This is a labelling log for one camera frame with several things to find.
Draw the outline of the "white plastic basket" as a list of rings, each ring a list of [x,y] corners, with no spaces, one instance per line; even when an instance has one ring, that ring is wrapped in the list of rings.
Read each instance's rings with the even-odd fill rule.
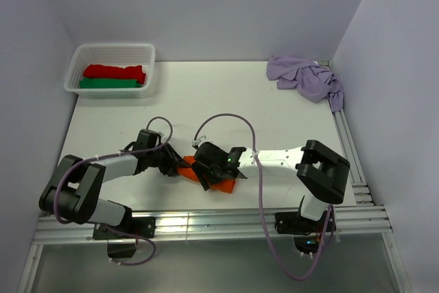
[[[70,61],[64,89],[89,99],[141,99],[154,77],[155,47],[141,43],[80,45]]]

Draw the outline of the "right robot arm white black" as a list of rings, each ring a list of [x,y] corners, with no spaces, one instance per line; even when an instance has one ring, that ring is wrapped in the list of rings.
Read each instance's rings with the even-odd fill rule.
[[[298,226],[312,231],[329,205],[342,204],[351,164],[343,156],[316,140],[286,150],[257,150],[233,147],[226,152],[210,141],[193,142],[191,165],[204,190],[224,180],[263,177],[286,178],[306,187],[297,214]]]

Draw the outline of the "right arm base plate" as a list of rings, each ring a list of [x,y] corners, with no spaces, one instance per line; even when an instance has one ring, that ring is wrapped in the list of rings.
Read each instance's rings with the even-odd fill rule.
[[[274,214],[274,228],[278,234],[288,235],[310,235],[312,233],[321,233],[327,211],[324,211],[318,221],[303,218],[297,211],[277,212]]]

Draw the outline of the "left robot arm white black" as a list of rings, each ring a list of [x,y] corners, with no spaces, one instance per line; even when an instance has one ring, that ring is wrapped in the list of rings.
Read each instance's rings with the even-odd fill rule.
[[[149,168],[175,177],[180,168],[189,167],[168,143],[154,148],[132,142],[117,154],[93,159],[67,155],[44,188],[38,206],[41,211],[57,215],[66,224],[107,225],[117,237],[127,237],[141,225],[133,219],[130,207],[99,197],[102,185],[123,176],[135,176]]]

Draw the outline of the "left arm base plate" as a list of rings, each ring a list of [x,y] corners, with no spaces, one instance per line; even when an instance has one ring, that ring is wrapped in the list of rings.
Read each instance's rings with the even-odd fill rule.
[[[94,240],[153,238],[156,218],[152,216],[124,220],[119,226],[101,224],[93,230]]]

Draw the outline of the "orange t shirt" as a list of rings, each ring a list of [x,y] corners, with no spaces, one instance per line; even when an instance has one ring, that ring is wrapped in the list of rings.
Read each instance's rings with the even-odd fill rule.
[[[195,162],[194,156],[184,156],[183,160],[186,161],[190,166]],[[179,175],[195,182],[199,183],[198,177],[196,176],[195,172],[192,170],[191,167],[178,167],[177,172]],[[210,184],[210,188],[214,190],[218,190],[224,193],[231,194],[233,192],[233,189],[235,187],[236,180],[235,179],[224,179],[218,184]]]

